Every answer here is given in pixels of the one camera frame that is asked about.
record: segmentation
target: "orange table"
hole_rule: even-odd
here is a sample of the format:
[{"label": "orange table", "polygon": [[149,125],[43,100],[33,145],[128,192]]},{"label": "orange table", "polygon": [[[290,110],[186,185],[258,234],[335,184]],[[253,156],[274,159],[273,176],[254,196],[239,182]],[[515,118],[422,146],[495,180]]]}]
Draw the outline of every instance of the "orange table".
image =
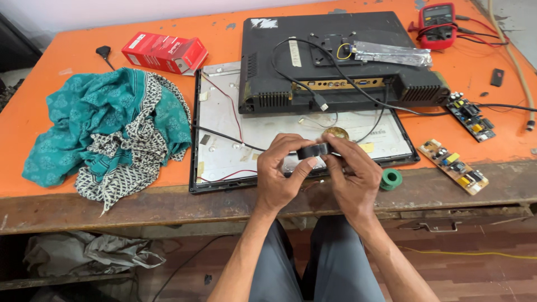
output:
[{"label": "orange table", "polygon": [[[242,24],[249,17],[395,11],[405,26],[418,18],[418,4],[413,0],[365,1],[323,2],[59,33],[0,114],[0,233],[178,224],[247,217],[253,207],[255,189],[203,196],[191,196],[187,192],[190,152],[183,162],[170,162],[162,168],[160,177],[150,188],[123,198],[101,218],[101,204],[76,194],[73,187],[75,176],[55,188],[41,188],[23,179],[20,174],[24,160],[35,138],[52,125],[45,97],[59,89],[72,74],[109,71],[108,65],[95,53],[99,46],[112,47],[110,62],[116,68],[133,67],[120,49],[138,31],[199,37],[209,51],[205,64],[218,64],[240,60]],[[430,0],[427,4],[440,2]],[[472,2],[453,0],[453,3],[457,14],[489,23]],[[461,23],[472,30],[484,30],[477,23]],[[516,55],[533,95],[537,96],[535,70],[521,54],[517,52]],[[444,53],[433,53],[432,56],[432,69],[443,74],[452,90],[464,92],[470,100],[527,105],[513,63],[504,48],[491,48],[458,39]],[[494,68],[505,70],[505,80],[500,88],[489,84]],[[192,108],[194,78],[165,72],[160,74],[177,85]],[[479,97],[485,91],[490,95]],[[416,145],[429,138],[437,139],[458,152],[462,160],[480,168],[491,180],[489,187],[474,197],[465,195],[439,170],[420,169],[433,168],[427,159],[423,159],[415,165],[401,168],[404,169],[403,185],[395,192],[379,194],[379,211],[534,202],[537,199],[537,186],[534,184],[537,164],[530,149],[537,147],[537,133],[524,132],[527,112],[512,110],[499,113],[490,109],[483,109],[483,112],[496,125],[497,133],[496,138],[484,143],[477,143],[452,116],[418,117],[406,113],[400,116]],[[312,191],[331,195],[328,183],[318,187],[308,190],[307,194],[301,192],[282,211],[282,215],[337,212],[337,204],[333,201],[316,202],[322,194]]]}]

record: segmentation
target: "digital multimeter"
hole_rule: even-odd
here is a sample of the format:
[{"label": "digital multimeter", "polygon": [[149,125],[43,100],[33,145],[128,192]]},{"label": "digital multimeter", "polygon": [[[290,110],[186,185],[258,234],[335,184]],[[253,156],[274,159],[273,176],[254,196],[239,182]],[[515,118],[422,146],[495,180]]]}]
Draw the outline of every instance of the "digital multimeter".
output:
[{"label": "digital multimeter", "polygon": [[450,47],[456,38],[456,29],[453,26],[439,26],[429,30],[429,26],[441,24],[454,24],[455,6],[453,3],[440,3],[423,7],[419,11],[419,28],[423,31],[420,39],[421,48],[445,49]]}]

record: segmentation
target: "green solder wire spool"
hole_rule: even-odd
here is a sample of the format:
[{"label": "green solder wire spool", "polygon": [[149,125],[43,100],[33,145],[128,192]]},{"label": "green solder wire spool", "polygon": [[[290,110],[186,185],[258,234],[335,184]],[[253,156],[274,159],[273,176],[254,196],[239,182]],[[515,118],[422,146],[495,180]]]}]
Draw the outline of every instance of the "green solder wire spool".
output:
[{"label": "green solder wire spool", "polygon": [[395,169],[386,169],[382,173],[382,180],[380,180],[380,187],[391,191],[403,182],[403,176],[399,171]]}]

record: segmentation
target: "green cloth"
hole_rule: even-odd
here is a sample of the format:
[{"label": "green cloth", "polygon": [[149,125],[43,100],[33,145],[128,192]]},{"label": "green cloth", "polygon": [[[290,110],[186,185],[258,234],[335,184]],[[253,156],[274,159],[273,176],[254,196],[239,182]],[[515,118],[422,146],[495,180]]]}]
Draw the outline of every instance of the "green cloth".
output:
[{"label": "green cloth", "polygon": [[123,138],[129,139],[126,125],[135,120],[143,108],[141,102],[153,93],[160,93],[160,100],[144,118],[154,124],[165,140],[167,153],[161,165],[165,166],[171,155],[188,148],[190,113],[187,117],[188,108],[184,108],[182,96],[181,102],[178,100],[180,92],[169,83],[177,90],[172,93],[170,89],[173,89],[160,81],[160,92],[149,90],[150,77],[167,81],[156,74],[130,68],[104,74],[77,74],[68,79],[60,90],[46,98],[54,126],[37,137],[24,164],[23,177],[43,187],[59,185],[67,175],[88,165],[89,172],[100,182],[118,165],[132,165],[130,149],[118,148],[112,157],[88,150],[94,142],[90,135],[119,131]]}]

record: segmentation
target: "power supply board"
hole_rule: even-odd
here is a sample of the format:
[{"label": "power supply board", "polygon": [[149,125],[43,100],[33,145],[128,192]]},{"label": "power supply board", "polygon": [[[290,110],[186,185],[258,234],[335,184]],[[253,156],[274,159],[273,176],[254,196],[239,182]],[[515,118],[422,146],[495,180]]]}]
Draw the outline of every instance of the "power supply board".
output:
[{"label": "power supply board", "polygon": [[489,180],[479,170],[463,163],[458,153],[451,153],[435,139],[428,140],[418,150],[470,195],[476,195],[489,184]]},{"label": "power supply board", "polygon": [[481,109],[462,98],[463,95],[462,92],[451,94],[447,109],[478,142],[495,137],[496,134],[492,131],[494,125],[488,118],[482,118]]}]

